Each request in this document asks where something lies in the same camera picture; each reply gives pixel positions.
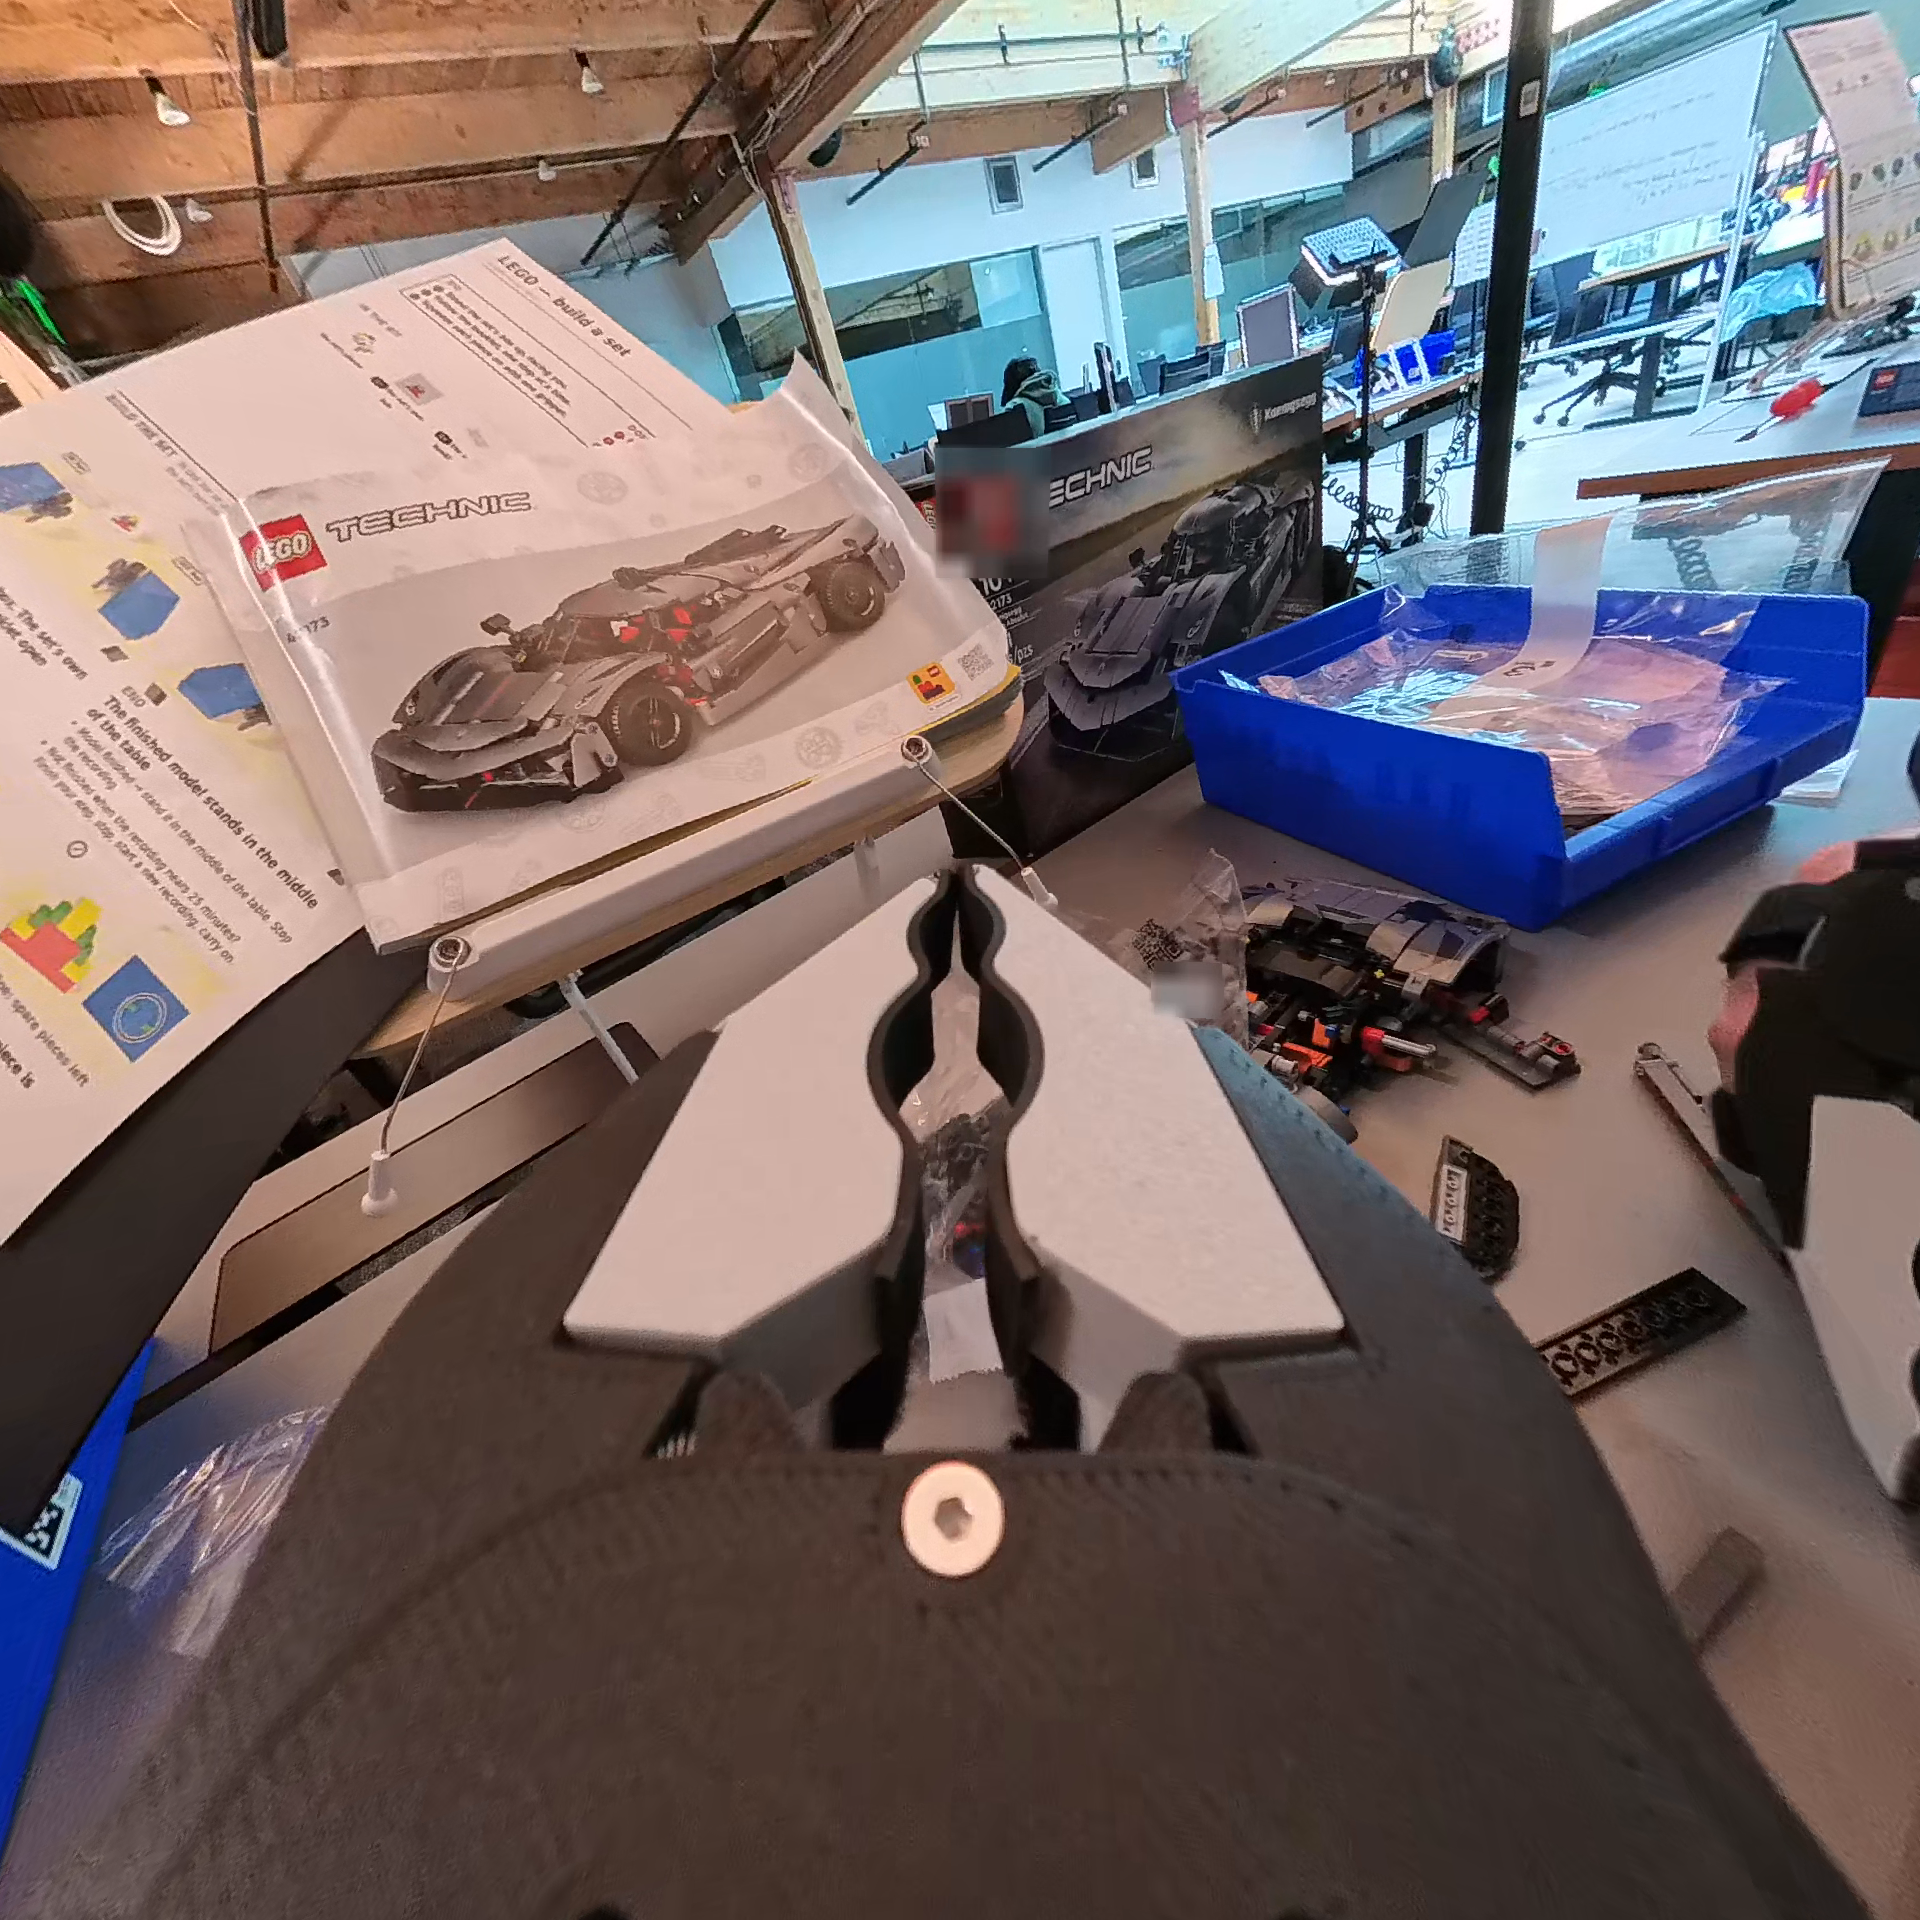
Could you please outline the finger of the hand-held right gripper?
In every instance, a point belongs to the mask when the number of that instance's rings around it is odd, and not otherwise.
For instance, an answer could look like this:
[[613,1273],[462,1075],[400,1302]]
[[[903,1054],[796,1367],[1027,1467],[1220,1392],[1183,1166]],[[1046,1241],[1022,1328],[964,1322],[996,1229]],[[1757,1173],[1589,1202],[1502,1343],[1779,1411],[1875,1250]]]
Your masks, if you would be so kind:
[[1917,1502],[1917,1122],[1818,1095],[1792,1272],[1840,1413],[1894,1504]]

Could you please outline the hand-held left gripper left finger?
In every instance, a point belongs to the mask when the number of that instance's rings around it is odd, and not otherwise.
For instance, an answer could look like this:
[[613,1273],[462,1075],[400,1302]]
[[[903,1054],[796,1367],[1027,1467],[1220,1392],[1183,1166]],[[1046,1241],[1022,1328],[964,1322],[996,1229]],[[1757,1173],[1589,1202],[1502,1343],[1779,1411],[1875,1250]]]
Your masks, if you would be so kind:
[[739,1006],[564,1311],[590,1349],[758,1374],[790,1409],[901,1361],[922,1318],[922,1142],[955,877],[922,879]]

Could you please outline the grey lego beam red pins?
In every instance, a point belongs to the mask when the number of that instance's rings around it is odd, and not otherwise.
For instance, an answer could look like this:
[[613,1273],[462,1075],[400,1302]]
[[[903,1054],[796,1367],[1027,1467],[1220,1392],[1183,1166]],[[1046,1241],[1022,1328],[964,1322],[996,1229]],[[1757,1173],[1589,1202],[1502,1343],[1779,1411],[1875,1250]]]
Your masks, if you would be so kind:
[[1722,1154],[1722,1143],[1710,1099],[1698,1093],[1682,1072],[1682,1066],[1660,1045],[1640,1043],[1634,1054],[1634,1080],[1650,1095],[1662,1117],[1679,1139],[1687,1142],[1693,1159],[1710,1173],[1727,1205],[1744,1225],[1763,1241],[1768,1258],[1790,1267],[1779,1218],[1759,1183]]

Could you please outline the black lego plate with holes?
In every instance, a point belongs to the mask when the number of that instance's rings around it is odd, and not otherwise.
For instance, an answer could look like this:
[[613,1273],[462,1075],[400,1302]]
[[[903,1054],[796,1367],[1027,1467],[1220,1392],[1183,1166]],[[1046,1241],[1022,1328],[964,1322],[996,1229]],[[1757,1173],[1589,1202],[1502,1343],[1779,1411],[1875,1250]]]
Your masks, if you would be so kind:
[[1565,1401],[1589,1400],[1736,1326],[1744,1304],[1687,1267],[1533,1345]]

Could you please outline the small grey lego piece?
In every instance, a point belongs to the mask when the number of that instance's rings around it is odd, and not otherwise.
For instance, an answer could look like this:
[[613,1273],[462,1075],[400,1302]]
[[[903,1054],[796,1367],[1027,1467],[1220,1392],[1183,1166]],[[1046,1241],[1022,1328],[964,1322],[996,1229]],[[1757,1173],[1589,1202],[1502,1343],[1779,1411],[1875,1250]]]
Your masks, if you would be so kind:
[[1764,1577],[1763,1549],[1736,1528],[1710,1536],[1693,1565],[1674,1582],[1669,1606],[1692,1650],[1706,1650],[1751,1603]]

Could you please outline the black grey lego plate assembly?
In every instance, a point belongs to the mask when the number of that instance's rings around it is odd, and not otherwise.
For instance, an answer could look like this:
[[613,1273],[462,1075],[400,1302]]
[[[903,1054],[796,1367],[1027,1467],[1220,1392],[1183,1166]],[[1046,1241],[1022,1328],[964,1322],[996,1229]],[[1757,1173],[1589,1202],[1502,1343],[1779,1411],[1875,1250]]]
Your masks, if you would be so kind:
[[1498,1285],[1520,1253],[1520,1192],[1498,1163],[1442,1137],[1431,1181],[1431,1225],[1480,1281]]

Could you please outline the grey red lego subassembly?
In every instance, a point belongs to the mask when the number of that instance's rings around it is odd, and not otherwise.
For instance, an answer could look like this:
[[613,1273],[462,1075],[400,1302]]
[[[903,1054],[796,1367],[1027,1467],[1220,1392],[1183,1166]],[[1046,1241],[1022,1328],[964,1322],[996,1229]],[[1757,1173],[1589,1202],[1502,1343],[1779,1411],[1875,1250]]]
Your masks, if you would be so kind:
[[1582,1075],[1574,1049],[1549,1032],[1530,1035],[1491,1017],[1453,1017],[1446,1039],[1527,1090],[1559,1089]]

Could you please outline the dark lego box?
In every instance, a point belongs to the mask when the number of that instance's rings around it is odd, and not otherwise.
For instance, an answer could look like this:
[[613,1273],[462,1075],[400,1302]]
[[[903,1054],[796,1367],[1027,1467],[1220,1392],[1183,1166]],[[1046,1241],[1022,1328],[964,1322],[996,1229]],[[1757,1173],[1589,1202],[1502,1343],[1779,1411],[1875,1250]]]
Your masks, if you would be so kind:
[[944,558],[1022,677],[998,775],[952,813],[960,853],[1035,861],[1191,761],[1174,680],[1323,606],[1320,352],[1207,377],[1039,439],[935,447]]

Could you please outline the person's right hand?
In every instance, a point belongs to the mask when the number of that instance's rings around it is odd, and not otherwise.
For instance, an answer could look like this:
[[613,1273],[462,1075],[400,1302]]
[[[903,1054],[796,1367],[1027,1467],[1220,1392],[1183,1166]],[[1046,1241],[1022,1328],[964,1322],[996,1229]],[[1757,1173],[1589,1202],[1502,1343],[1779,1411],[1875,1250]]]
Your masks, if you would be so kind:
[[[1834,843],[1812,853],[1794,872],[1794,885],[1823,885],[1843,879],[1855,866],[1858,843]],[[1775,968],[1767,958],[1749,958],[1739,965],[1724,965],[1722,1000],[1716,1017],[1710,1027],[1710,1047],[1719,1071],[1719,1083],[1733,1090],[1736,1083],[1736,1054],[1744,1033],[1759,1008],[1759,982],[1764,973]]]

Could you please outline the white flat panel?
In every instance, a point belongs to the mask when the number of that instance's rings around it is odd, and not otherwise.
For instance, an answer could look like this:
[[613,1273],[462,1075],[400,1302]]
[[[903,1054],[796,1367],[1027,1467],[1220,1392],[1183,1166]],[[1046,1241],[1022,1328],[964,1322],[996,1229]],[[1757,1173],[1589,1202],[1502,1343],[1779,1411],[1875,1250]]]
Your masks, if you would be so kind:
[[[938,809],[614,953],[587,1005],[642,1072],[950,861]],[[407,1095],[391,1129],[396,1198],[363,1215],[374,1118],[260,1175],[216,1231],[156,1337],[133,1426],[160,1418],[311,1313],[514,1187],[626,1082],[564,1000]]]

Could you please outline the white instruction booklet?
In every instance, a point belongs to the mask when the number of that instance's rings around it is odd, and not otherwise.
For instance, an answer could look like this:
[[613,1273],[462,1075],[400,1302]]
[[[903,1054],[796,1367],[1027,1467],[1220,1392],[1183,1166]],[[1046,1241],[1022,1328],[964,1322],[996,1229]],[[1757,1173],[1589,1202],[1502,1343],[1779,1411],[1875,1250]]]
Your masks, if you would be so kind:
[[308,479],[190,543],[387,953],[1018,685],[803,371],[688,441]]

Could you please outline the printed paper sheet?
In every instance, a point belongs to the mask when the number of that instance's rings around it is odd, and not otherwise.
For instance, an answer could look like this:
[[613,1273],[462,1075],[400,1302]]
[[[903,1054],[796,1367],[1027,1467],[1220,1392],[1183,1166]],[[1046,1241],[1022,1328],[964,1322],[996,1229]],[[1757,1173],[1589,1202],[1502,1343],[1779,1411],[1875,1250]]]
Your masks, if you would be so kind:
[[3,1231],[359,926],[212,583],[219,514],[363,469],[686,445],[722,405],[493,241],[3,429]]

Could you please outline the black pole with round disc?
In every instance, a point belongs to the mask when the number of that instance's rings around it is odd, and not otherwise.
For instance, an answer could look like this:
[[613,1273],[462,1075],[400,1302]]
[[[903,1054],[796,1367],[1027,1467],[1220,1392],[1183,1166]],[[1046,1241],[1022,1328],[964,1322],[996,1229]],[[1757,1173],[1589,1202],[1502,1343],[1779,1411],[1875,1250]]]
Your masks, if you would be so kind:
[[1479,441],[1471,486],[1474,537],[1500,535],[1507,525],[1549,63],[1552,3],[1515,3],[1503,64],[1494,245],[1480,333]]

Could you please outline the white board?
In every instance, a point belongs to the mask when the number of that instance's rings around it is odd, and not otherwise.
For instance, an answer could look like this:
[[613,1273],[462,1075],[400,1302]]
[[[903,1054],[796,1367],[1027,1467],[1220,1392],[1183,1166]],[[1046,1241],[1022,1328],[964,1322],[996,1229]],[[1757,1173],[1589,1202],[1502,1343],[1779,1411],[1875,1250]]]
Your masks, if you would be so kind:
[[1543,270],[1631,233],[1735,208],[1751,178],[1775,40],[1764,25],[1549,113],[1531,264]]

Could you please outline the led light panel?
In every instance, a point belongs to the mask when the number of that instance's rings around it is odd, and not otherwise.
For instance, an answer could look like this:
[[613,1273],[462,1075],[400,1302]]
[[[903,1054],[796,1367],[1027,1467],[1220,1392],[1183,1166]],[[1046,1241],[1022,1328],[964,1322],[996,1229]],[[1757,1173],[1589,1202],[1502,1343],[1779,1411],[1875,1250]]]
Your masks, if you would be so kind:
[[1310,232],[1288,283],[1300,305],[1336,311],[1379,295],[1400,270],[1400,251],[1372,217]]

